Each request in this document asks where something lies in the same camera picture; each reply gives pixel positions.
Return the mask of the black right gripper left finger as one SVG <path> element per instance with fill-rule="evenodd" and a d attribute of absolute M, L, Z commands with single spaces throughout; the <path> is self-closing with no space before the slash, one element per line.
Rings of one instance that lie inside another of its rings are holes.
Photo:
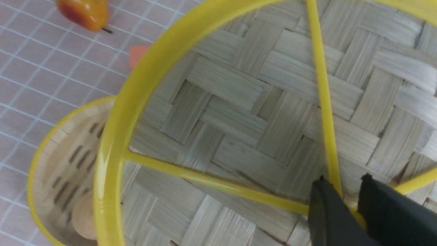
<path fill-rule="evenodd" d="M 308 215 L 313 246 L 378 246 L 359 226 L 333 185 L 323 176 L 311 186 Z"/>

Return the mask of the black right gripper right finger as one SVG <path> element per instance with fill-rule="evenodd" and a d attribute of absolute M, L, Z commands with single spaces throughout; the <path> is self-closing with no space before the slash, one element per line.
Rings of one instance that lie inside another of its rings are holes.
<path fill-rule="evenodd" d="M 362 176 L 358 212 L 381 246 L 435 246 L 437 216 L 372 175 Z"/>

